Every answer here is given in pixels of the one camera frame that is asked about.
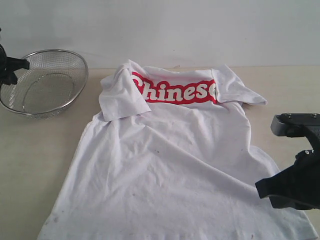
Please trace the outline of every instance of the t-shirt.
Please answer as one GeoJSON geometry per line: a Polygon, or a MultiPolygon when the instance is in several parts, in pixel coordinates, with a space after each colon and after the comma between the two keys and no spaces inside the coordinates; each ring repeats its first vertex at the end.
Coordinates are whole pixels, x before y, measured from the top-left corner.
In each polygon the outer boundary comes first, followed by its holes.
{"type": "Polygon", "coordinates": [[[267,101],[227,66],[172,72],[129,61],[101,81],[39,240],[312,240],[303,211],[255,182],[279,172],[250,146],[243,103],[267,101]]]}

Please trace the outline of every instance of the t-shirt sleeve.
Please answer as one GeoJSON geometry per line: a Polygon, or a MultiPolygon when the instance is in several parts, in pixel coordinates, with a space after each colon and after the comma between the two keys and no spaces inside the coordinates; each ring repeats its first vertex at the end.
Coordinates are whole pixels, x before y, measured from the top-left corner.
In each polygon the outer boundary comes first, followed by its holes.
{"type": "Polygon", "coordinates": [[[126,64],[113,76],[101,80],[99,104],[106,122],[151,111],[131,77],[126,64]]]}
{"type": "Polygon", "coordinates": [[[216,84],[216,99],[219,103],[238,101],[250,105],[266,105],[267,100],[247,88],[241,79],[226,65],[212,69],[216,84]]]}

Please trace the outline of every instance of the basket rim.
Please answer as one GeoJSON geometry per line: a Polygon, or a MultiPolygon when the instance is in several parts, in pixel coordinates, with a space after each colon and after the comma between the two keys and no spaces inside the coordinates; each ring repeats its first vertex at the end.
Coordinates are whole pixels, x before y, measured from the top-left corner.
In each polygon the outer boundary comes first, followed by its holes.
{"type": "Polygon", "coordinates": [[[84,63],[84,67],[85,67],[85,79],[84,79],[84,83],[83,83],[83,86],[81,87],[81,89],[68,101],[66,102],[65,104],[63,105],[60,105],[58,107],[55,107],[55,108],[52,108],[52,109],[49,109],[49,110],[46,110],[46,111],[42,111],[42,112],[23,112],[23,111],[19,111],[19,110],[15,110],[15,109],[12,109],[8,106],[6,106],[3,101],[2,101],[2,98],[1,98],[1,87],[2,87],[2,84],[0,85],[0,104],[6,108],[7,110],[9,110],[10,112],[13,112],[13,113],[16,113],[16,114],[21,114],[21,115],[28,115],[28,116],[35,116],[35,115],[41,115],[41,114],[48,114],[48,113],[51,113],[51,112],[54,112],[56,110],[59,110],[59,109],[62,109],[66,106],[68,106],[69,104],[71,104],[79,95],[80,93],[83,91],[83,89],[85,88],[86,84],[87,84],[87,81],[88,81],[88,77],[89,77],[89,69],[88,69],[88,64],[86,62],[86,60],[78,53],[74,52],[74,51],[70,51],[70,50],[64,50],[64,49],[44,49],[44,50],[39,50],[39,51],[35,51],[35,52],[32,52],[28,55],[25,55],[24,57],[22,57],[21,59],[26,59],[28,57],[31,57],[33,55],[36,55],[36,54],[41,54],[41,53],[46,53],[46,52],[65,52],[65,53],[69,53],[69,54],[73,54],[73,55],[76,55],[77,57],[79,57],[83,63],[84,63]]]}

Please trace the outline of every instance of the table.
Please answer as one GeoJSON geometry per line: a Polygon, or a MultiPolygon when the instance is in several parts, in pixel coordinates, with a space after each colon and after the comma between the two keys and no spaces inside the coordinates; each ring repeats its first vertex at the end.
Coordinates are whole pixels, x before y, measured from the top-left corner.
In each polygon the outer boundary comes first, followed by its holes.
{"type": "MultiPolygon", "coordinates": [[[[310,149],[306,138],[274,136],[275,114],[319,113],[320,66],[233,67],[244,84],[268,100],[245,105],[252,126],[251,144],[268,153],[281,170],[295,154],[310,149]]],[[[186,71],[190,69],[173,69],[186,71]]],[[[0,239],[34,240],[51,212],[80,136],[100,111],[100,80],[114,69],[91,69],[76,102],[64,113],[33,120],[0,108],[0,239]]],[[[320,233],[320,210],[307,215],[320,233]]]]}

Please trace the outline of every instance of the white t-shirt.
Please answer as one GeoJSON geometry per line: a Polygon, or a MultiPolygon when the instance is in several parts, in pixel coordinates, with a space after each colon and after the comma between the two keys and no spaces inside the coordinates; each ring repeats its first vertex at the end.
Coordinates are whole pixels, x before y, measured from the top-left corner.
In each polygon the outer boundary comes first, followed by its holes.
{"type": "Polygon", "coordinates": [[[227,67],[171,72],[129,61],[101,81],[39,240],[312,240],[303,211],[255,182],[278,173],[250,146],[242,103],[266,104],[227,67]]]}

